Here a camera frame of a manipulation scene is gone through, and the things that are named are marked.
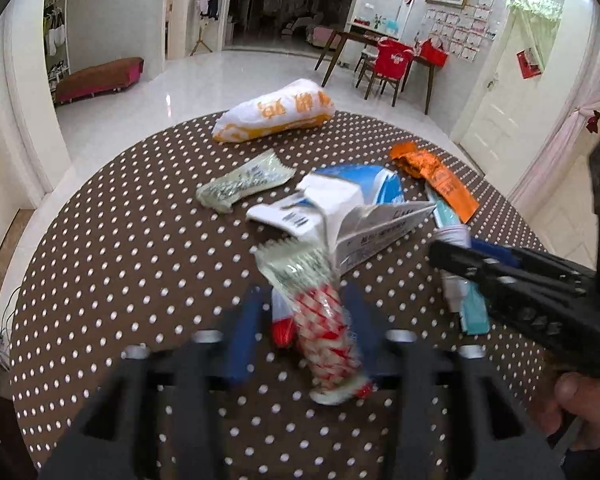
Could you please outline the person's right hand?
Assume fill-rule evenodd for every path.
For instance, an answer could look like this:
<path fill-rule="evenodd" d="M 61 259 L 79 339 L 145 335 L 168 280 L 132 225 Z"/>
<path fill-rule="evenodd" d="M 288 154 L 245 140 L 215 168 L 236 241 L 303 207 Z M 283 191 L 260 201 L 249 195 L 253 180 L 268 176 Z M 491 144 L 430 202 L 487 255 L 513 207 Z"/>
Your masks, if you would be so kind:
<path fill-rule="evenodd" d="M 562 426 L 562 415 L 569 413 L 582 420 L 573 452 L 600 448 L 600 379 L 574 370 L 545 367 L 536 393 L 529 404 L 535 425 L 547 436 Z"/>

